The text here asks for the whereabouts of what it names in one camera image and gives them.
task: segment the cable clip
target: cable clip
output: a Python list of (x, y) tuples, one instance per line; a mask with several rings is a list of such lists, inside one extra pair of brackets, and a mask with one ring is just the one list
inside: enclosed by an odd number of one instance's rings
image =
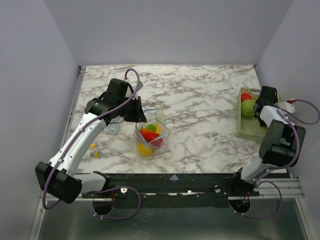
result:
[(296, 100), (294, 98), (291, 98), (287, 102), (290, 103), (290, 104), (294, 104), (296, 102)]

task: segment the yellow fruit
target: yellow fruit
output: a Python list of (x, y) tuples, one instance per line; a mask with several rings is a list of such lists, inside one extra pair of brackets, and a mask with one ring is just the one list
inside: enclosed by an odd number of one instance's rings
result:
[(157, 134), (159, 134), (159, 135), (161, 135), (161, 128), (162, 128), (161, 123), (158, 122), (158, 121), (156, 121), (156, 122), (155, 122), (155, 132), (156, 132)]
[(142, 143), (136, 145), (136, 151), (142, 156), (150, 156), (153, 152), (151, 148), (146, 148)]

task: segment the red bell pepper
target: red bell pepper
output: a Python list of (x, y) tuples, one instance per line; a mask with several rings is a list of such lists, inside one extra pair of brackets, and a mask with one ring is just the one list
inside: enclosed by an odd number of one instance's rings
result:
[(155, 145), (157, 148), (161, 148), (162, 145), (164, 144), (164, 141), (162, 140), (162, 138), (155, 140), (157, 137), (159, 137), (159, 134), (154, 131), (151, 131), (146, 128), (141, 128), (140, 133), (148, 143), (151, 142), (151, 144)]

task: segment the red ball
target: red ball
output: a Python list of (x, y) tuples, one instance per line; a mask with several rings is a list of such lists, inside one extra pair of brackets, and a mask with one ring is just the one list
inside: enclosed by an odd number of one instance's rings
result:
[(247, 99), (252, 99), (251, 95), (248, 93), (242, 93), (241, 94), (241, 102), (243, 102), (244, 100), (247, 100)]

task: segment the screw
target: screw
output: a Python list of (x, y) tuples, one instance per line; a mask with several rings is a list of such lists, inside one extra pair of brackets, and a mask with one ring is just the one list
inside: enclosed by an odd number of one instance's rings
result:
[(120, 191), (121, 191), (121, 193), (125, 194), (128, 191), (128, 188), (123, 187), (123, 188), (121, 188)]

